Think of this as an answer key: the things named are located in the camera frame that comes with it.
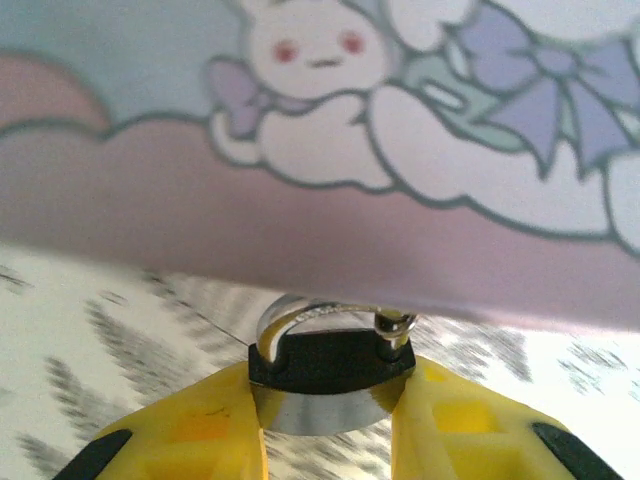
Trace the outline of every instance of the cartoon bunny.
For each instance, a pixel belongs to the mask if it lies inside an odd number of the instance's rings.
[[[235,0],[248,17],[250,66],[214,59],[215,147],[232,162],[264,162],[298,183],[386,189],[361,117],[390,58],[373,23],[339,0]]]
[[[441,85],[388,83],[372,95],[372,141],[414,196],[470,202],[502,222],[549,234],[605,238],[613,226],[640,252],[640,153],[618,116],[640,111],[637,67],[624,39],[640,2],[384,4],[414,57],[454,51],[447,60],[456,78],[495,97],[471,125],[487,139],[509,133],[520,145],[496,148],[447,123],[449,107],[429,94]],[[445,93],[455,108],[473,102]]]

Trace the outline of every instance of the white bunny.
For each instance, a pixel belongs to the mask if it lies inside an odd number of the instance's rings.
[[[421,53],[445,46],[445,27],[464,24],[483,5],[479,0],[384,3],[399,39]],[[628,32],[640,16],[640,2],[628,0],[492,4],[546,38],[587,45]],[[613,223],[632,248],[640,249],[640,163],[633,156],[611,161],[609,179],[601,170],[581,177],[576,147],[559,140],[553,166],[540,178],[539,159],[532,153],[502,152],[456,135],[434,113],[433,101],[393,84],[377,89],[371,100],[372,139],[388,168],[415,196],[436,203],[468,200],[503,222],[551,234],[606,237]]]
[[[360,119],[364,94],[391,68],[374,25],[339,0],[235,1],[249,21],[248,58],[258,81],[272,97],[286,97],[282,104],[303,107],[268,110],[255,138],[232,135],[229,112],[217,111],[210,123],[216,148],[235,163],[265,162],[306,185],[390,187]]]

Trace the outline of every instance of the white patterned surface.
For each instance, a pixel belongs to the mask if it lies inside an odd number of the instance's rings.
[[[101,427],[245,358],[278,293],[0,247],[0,480],[51,479]],[[422,319],[418,353],[558,417],[640,478],[640,337]],[[273,479],[389,478],[388,421],[268,435]]]

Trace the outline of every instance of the silver padlock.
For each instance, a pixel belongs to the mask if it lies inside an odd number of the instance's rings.
[[[369,313],[375,328],[290,333],[307,320]],[[416,316],[284,296],[261,317],[249,347],[260,424],[290,435],[334,435],[372,425],[395,408],[415,368]]]

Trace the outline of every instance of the purple bow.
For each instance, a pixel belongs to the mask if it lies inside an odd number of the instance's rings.
[[[543,172],[551,167],[562,134],[565,99],[582,173],[632,147],[612,111],[640,107],[640,81],[623,41],[582,54],[543,46],[516,18],[490,4],[458,31],[458,38],[480,85],[505,98],[483,120],[519,135]]]
[[[230,117],[230,134],[242,138],[255,132],[263,113],[277,108],[286,113],[302,113],[310,102],[283,97],[261,88],[247,68],[239,61],[214,59],[207,70],[213,93]]]

